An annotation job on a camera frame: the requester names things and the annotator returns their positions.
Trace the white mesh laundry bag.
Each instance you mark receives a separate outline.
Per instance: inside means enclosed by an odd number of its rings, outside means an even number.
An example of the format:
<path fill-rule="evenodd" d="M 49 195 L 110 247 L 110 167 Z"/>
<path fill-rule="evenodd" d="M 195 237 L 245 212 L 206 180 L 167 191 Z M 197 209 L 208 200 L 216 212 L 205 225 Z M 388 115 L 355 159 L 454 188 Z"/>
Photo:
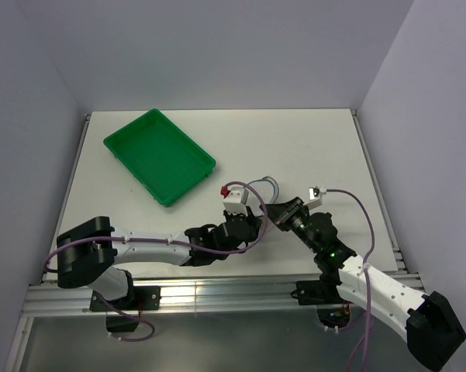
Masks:
<path fill-rule="evenodd" d="M 265 176 L 249 182 L 249 185 L 261 196 L 265 204 L 273 204 L 278 200 L 280 188 L 274 178 Z M 257 196 L 250 189 L 248 191 L 247 205 L 254 215 L 262 215 L 263 211 Z"/>

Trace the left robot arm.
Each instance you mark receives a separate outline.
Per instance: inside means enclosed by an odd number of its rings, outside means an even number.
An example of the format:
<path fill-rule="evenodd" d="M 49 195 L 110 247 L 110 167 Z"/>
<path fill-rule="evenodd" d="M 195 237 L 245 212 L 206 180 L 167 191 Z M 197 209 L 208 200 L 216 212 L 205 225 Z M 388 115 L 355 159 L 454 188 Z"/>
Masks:
<path fill-rule="evenodd" d="M 94 217 L 57 237 L 57 285 L 89 287 L 117 309 L 127 309 L 135 302 L 136 291 L 122 264 L 204 267 L 243 253 L 264 235 L 265 220 L 249 208 L 243 214 L 226 212 L 224 217 L 219 225 L 147 236 L 117 229 L 107 216 Z"/>

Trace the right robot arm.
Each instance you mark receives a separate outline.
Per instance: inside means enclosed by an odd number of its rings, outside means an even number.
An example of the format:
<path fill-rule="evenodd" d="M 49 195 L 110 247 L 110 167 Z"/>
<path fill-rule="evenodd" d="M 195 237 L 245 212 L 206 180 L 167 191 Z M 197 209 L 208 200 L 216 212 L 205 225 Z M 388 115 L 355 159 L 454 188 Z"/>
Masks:
<path fill-rule="evenodd" d="M 262 209 L 277 228 L 294 233 L 315 255 L 319 278 L 298 281 L 292 292 L 300 305 L 348 301 L 360 306 L 395 331 L 409 352 L 431 371 L 442 370 L 466 340 L 442 294 L 410 288 L 367 265 L 338 238 L 330 213 L 311 213 L 300 198 Z"/>

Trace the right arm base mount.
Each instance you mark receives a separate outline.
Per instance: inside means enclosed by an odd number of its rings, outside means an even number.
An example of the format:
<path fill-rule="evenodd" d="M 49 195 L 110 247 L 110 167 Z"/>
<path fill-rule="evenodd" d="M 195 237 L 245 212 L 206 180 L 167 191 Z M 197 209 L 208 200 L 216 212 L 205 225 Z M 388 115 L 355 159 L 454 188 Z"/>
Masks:
<path fill-rule="evenodd" d="M 351 285 L 337 283 L 328 280 L 308 280 L 297 281 L 295 290 L 290 293 L 290 297 L 298 302 L 298 305 L 342 305 L 344 302 L 356 304 L 362 301 L 364 307 L 370 298 L 361 293 Z"/>

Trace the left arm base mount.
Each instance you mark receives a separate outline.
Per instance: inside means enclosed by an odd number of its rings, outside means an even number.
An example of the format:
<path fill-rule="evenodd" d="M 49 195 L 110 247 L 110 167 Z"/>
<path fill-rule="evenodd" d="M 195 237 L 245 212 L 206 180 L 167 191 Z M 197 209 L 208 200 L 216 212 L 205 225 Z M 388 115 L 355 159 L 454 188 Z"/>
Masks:
<path fill-rule="evenodd" d="M 125 298 L 107 301 L 115 309 L 127 313 L 136 311 L 140 317 L 143 311 L 156 311 L 159 309 L 161 299 L 160 286 L 136 286 L 132 293 Z M 90 312 L 110 312 L 111 309 L 105 304 L 95 292 L 91 295 L 89 305 Z M 107 315 L 105 327 L 109 332 L 131 333 L 136 331 L 138 322 L 128 319 L 122 315 Z"/>

